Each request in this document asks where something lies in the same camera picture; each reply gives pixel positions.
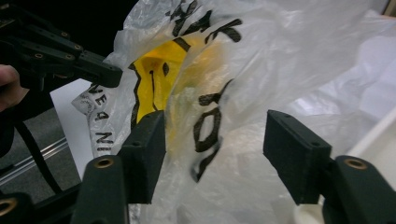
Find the white surface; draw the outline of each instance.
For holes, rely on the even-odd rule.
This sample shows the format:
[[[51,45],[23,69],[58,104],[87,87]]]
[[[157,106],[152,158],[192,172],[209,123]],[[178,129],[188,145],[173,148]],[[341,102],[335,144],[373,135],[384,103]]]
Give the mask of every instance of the white surface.
[[[318,204],[301,204],[294,209],[295,224],[324,223]]]
[[[85,115],[79,113],[71,102],[90,85],[91,82],[78,79],[50,93],[81,179],[86,164],[93,159],[91,138]]]

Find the finger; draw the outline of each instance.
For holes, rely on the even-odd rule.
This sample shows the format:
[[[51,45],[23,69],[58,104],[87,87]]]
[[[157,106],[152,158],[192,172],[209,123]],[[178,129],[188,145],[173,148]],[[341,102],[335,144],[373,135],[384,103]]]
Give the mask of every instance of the finger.
[[[11,65],[0,66],[0,86],[19,80],[20,75]]]
[[[21,87],[18,80],[8,83],[0,94],[0,112],[20,103],[28,91]]]

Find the plastic bag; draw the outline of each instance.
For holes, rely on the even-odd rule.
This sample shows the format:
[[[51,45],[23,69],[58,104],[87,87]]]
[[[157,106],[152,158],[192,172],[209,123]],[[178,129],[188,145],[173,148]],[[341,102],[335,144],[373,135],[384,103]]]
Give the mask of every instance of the plastic bag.
[[[270,202],[287,191],[262,155],[266,111],[318,115],[299,100],[320,98],[326,84],[348,83],[342,74],[364,41],[395,36],[395,22],[368,13],[370,5],[139,1],[106,58],[123,69],[121,85],[93,86],[73,104],[87,115],[95,156],[116,154],[142,115],[165,110],[167,154],[152,205],[138,209],[141,222],[275,223]],[[359,99],[376,77],[357,76],[349,84]],[[330,92],[334,97],[318,106],[335,103],[321,113],[343,120],[359,110],[337,104],[342,91]],[[327,137],[341,134],[309,120]]]

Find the white plastic bag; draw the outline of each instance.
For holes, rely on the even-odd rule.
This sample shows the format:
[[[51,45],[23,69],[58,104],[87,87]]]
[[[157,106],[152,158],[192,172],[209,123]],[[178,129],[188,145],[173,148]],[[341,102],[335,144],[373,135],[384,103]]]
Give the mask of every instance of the white plastic bag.
[[[370,5],[139,1],[106,59],[123,69],[121,85],[92,87],[73,104],[87,115],[95,156],[120,150],[142,107],[165,109],[167,154],[153,204],[139,210],[142,223],[275,223],[270,202],[286,189],[262,155],[266,111],[314,115],[295,101],[320,98],[319,88],[332,81],[347,83],[341,75],[355,65],[365,40],[395,36],[395,22],[368,13]],[[179,47],[177,59],[168,47]],[[363,91],[367,78],[376,79],[362,73],[349,84]],[[171,87],[168,95],[160,94],[164,86]],[[328,102],[341,96],[330,92]],[[347,119],[357,110],[334,103],[321,111]]]

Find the brass screw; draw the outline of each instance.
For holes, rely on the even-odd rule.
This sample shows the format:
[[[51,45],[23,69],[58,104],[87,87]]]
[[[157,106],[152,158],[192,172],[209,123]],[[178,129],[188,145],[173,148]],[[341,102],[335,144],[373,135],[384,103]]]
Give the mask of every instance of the brass screw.
[[[18,204],[18,201],[15,198],[3,199],[0,200],[0,205],[5,205],[6,207],[0,209],[0,217],[8,214],[12,211]]]
[[[103,169],[103,168],[107,168],[107,167],[111,166],[113,163],[114,163],[114,161],[111,159],[102,159],[95,164],[95,167]]]
[[[355,160],[355,159],[346,159],[344,160],[344,163],[352,168],[358,169],[358,170],[365,170],[367,169],[367,164],[364,163],[363,161]]]

